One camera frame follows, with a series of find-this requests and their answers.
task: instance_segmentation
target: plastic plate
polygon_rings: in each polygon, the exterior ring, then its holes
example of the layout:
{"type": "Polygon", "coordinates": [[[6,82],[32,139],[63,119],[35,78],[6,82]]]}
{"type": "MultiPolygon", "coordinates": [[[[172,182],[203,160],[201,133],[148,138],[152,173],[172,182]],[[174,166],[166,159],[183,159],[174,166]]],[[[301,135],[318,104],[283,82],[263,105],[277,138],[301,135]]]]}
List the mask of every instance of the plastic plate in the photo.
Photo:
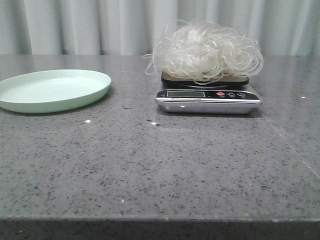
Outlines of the plastic plate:
{"type": "Polygon", "coordinates": [[[0,107],[18,113],[52,113],[102,98],[111,78],[97,71],[63,69],[27,73],[0,81],[0,107]]]}

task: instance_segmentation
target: noodles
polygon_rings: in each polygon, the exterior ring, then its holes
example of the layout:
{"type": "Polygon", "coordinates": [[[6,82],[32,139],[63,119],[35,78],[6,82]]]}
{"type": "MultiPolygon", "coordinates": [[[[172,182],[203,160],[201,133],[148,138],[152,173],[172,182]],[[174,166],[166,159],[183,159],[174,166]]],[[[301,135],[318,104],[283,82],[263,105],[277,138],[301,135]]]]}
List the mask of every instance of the noodles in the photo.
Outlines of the noodles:
{"type": "Polygon", "coordinates": [[[153,53],[145,57],[151,58],[146,74],[152,74],[148,70],[153,67],[154,72],[199,84],[228,75],[256,75],[264,63],[256,40],[213,22],[191,22],[173,31],[167,27],[153,53]]]}

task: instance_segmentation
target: lcd screen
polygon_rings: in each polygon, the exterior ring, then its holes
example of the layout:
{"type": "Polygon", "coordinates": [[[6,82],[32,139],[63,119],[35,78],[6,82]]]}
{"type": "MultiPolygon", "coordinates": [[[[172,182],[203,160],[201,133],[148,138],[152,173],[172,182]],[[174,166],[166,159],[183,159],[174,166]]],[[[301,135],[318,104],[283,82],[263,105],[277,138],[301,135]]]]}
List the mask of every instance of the lcd screen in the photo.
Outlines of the lcd screen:
{"type": "Polygon", "coordinates": [[[204,91],[168,91],[167,97],[174,98],[205,98],[204,91]]]}

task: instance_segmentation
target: gray countertop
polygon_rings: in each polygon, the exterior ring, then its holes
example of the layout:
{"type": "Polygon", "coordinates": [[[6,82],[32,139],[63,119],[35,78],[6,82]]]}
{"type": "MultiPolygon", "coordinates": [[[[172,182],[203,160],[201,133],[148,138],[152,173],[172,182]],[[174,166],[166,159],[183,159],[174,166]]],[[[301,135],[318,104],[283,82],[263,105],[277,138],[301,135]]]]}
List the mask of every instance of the gray countertop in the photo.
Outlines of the gray countertop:
{"type": "Polygon", "coordinates": [[[0,109],[0,219],[320,220],[320,57],[265,57],[250,78],[264,103],[242,116],[161,111],[147,64],[0,55],[0,81],[55,69],[112,79],[78,109],[0,109]]]}

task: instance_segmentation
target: curtain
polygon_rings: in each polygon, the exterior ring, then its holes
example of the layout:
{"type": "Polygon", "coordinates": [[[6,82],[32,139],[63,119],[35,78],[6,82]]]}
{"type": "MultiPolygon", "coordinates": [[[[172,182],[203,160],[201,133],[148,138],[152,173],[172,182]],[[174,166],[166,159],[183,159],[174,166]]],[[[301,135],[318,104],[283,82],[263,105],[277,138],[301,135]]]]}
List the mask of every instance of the curtain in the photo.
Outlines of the curtain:
{"type": "Polygon", "coordinates": [[[211,21],[264,55],[320,55],[319,0],[0,0],[0,54],[143,55],[176,20],[211,21]]]}

